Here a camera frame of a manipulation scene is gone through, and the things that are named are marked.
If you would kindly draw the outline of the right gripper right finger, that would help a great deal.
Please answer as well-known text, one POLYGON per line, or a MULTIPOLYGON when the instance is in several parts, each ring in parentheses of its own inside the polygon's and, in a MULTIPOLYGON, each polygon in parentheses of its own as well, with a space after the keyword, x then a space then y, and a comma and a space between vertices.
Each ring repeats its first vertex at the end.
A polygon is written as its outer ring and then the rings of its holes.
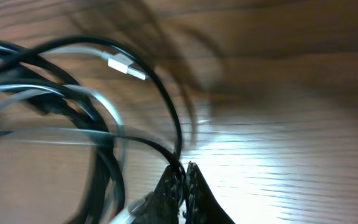
POLYGON ((186 186, 188 190, 186 224, 234 224, 215 199, 195 162, 188 163, 186 186))

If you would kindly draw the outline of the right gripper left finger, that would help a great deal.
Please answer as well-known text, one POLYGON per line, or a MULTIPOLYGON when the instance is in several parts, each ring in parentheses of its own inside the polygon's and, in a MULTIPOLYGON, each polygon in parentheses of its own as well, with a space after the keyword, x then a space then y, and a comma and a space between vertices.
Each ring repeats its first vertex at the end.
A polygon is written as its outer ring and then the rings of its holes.
POLYGON ((135 224, 178 224, 182 186, 171 166, 166 166, 156 188, 135 224))

